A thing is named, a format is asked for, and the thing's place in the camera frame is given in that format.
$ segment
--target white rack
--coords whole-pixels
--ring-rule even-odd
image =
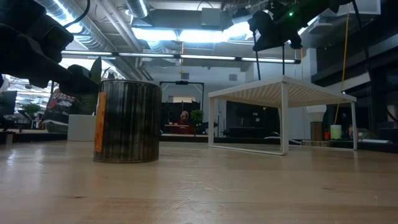
[[[273,155],[285,155],[289,153],[289,122],[287,112],[289,108],[315,105],[331,105],[337,103],[351,103],[353,132],[356,131],[355,102],[356,98],[343,93],[336,93],[327,88],[306,83],[287,76],[280,76],[251,82],[224,90],[209,93],[209,137],[210,147],[234,149],[248,152],[259,152]],[[269,106],[280,109],[280,152],[256,151],[234,147],[214,145],[214,99],[223,99],[252,105]],[[353,134],[354,147],[357,149],[358,137]]]

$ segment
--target cylindrical can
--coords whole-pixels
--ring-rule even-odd
[[[126,80],[106,80],[99,89],[94,161],[156,161],[162,89]]]

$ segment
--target orange label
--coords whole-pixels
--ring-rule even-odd
[[[98,94],[98,107],[95,126],[95,151],[102,152],[102,140],[104,136],[104,120],[106,108],[106,92]]]

